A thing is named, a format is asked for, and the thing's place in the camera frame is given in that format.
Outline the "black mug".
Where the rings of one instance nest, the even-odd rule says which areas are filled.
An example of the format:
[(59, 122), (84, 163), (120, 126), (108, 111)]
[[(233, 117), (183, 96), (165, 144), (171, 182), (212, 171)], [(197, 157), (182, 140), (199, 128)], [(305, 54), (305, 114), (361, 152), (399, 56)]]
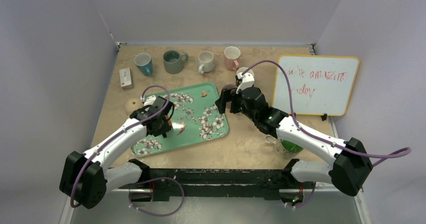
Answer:
[(248, 67), (240, 67), (236, 72), (236, 77), (235, 77), (236, 86), (239, 86), (243, 82), (243, 78), (246, 75), (250, 76), (251, 77), (250, 79), (252, 79), (253, 83), (251, 84), (251, 86), (254, 85), (254, 72), (253, 72), (253, 70), (249, 69)]

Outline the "white speckled round mug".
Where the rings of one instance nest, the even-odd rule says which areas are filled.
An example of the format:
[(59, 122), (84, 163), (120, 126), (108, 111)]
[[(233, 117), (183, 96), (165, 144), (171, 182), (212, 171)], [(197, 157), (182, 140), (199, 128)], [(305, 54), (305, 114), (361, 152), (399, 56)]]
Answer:
[(212, 52), (203, 51), (198, 55), (198, 72), (204, 74), (215, 68), (215, 60)]

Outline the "pink faceted mug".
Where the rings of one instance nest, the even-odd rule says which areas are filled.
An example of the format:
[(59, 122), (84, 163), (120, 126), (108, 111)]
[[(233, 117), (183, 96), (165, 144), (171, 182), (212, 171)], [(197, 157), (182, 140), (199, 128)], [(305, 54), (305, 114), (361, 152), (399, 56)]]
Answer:
[(239, 66), (239, 59), (241, 56), (241, 51), (238, 47), (229, 46), (224, 50), (225, 56), (225, 66), (227, 70), (237, 70)]

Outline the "grey flat-bottom mug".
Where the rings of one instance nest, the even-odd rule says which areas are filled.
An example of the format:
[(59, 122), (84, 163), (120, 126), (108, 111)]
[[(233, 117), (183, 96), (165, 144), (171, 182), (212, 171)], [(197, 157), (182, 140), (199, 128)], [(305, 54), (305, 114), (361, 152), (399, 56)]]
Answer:
[(169, 50), (163, 54), (164, 68), (169, 74), (177, 74), (184, 69), (184, 63), (189, 60), (186, 52), (179, 53), (176, 50)]

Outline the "cream mug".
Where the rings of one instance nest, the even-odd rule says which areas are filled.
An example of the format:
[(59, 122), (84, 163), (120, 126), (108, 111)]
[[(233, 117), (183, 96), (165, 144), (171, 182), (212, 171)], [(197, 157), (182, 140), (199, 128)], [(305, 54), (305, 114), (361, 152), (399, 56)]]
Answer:
[(303, 151), (302, 147), (290, 141), (277, 139), (273, 136), (266, 136), (265, 139), (267, 143), (272, 144), (274, 150), (285, 159), (292, 159)]

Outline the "blue textured mug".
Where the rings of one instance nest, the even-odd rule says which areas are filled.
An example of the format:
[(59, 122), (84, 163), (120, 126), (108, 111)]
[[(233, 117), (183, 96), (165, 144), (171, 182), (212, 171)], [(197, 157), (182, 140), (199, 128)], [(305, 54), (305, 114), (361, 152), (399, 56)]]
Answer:
[(145, 76), (151, 76), (153, 74), (153, 63), (148, 53), (138, 54), (134, 59), (134, 63)]

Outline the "orange mug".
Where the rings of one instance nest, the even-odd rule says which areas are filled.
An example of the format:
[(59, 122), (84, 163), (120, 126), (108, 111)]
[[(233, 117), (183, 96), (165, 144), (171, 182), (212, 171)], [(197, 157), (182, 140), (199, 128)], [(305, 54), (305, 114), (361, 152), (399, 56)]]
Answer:
[(167, 123), (168, 123), (169, 127), (172, 129), (173, 124), (172, 124), (172, 121), (171, 121), (171, 117), (169, 115), (167, 115), (166, 118), (167, 118)]

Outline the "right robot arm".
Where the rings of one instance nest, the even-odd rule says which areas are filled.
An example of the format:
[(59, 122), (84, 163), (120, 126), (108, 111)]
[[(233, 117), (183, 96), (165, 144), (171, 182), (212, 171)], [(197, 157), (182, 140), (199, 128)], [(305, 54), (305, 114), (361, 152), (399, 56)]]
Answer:
[(373, 169), (360, 140), (345, 141), (300, 124), (288, 113), (271, 107), (257, 87), (242, 91), (222, 89), (215, 101), (219, 113), (226, 111), (227, 104), (231, 113), (242, 113), (260, 132), (296, 144), (323, 160), (322, 163), (291, 160), (282, 173), (282, 181), (288, 187), (300, 182), (323, 182), (333, 184), (346, 195), (356, 196)]

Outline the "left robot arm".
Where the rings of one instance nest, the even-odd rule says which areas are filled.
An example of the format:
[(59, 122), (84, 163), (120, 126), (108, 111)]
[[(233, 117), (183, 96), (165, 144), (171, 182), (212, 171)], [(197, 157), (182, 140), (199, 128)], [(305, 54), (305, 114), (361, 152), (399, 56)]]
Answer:
[(172, 129), (169, 113), (173, 111), (173, 102), (161, 96), (149, 97), (107, 139), (83, 153), (73, 151), (67, 156), (60, 191), (71, 198), (73, 205), (91, 209), (111, 190), (130, 183), (137, 188), (146, 187), (150, 181), (147, 165), (137, 160), (115, 168), (112, 164), (138, 140), (166, 137)]

